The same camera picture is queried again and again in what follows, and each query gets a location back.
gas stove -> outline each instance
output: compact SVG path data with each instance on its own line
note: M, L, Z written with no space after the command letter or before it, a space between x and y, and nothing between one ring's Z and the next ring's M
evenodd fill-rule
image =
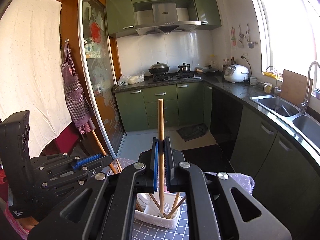
M149 84L155 82L166 82L170 80L191 80L191 79L200 79L200 76L196 76L192 71L179 71L175 73L166 73L163 75L153 75L152 78L149 79Z

stainless steel sink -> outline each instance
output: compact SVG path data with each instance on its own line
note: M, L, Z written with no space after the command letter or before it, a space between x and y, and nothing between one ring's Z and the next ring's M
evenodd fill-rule
M300 109L295 105L282 98L275 98L272 95L254 97L250 99L279 117L291 117L298 114L300 111Z
M320 148L320 125L317 121L307 115L300 115L292 121L293 125L298 128L310 141Z
M275 111L282 116L293 116L299 113L299 110L294 106L290 105L281 98L269 97L258 99L258 103L264 105L265 107Z
M300 134L320 154L320 123L290 102L272 95L250 98Z

white mug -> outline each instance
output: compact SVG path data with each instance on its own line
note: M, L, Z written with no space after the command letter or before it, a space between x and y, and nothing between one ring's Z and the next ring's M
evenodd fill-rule
M263 90L270 94L271 93L271 90L272 90L272 84L271 83L268 83L268 82L265 82L264 83L264 87L263 87Z
M250 77L250 78L248 78L248 82L250 83L250 85L255 86L257 84L257 78Z

power outlet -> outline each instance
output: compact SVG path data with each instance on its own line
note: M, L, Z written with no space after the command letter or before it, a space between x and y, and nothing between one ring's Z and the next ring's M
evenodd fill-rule
M249 60L249 53L242 53L242 56L244 56L247 60Z

white curtain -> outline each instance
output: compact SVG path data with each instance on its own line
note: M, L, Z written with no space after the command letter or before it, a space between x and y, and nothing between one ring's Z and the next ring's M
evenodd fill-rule
M13 0L0 20L0 118L30 110L30 158L71 123L55 0Z

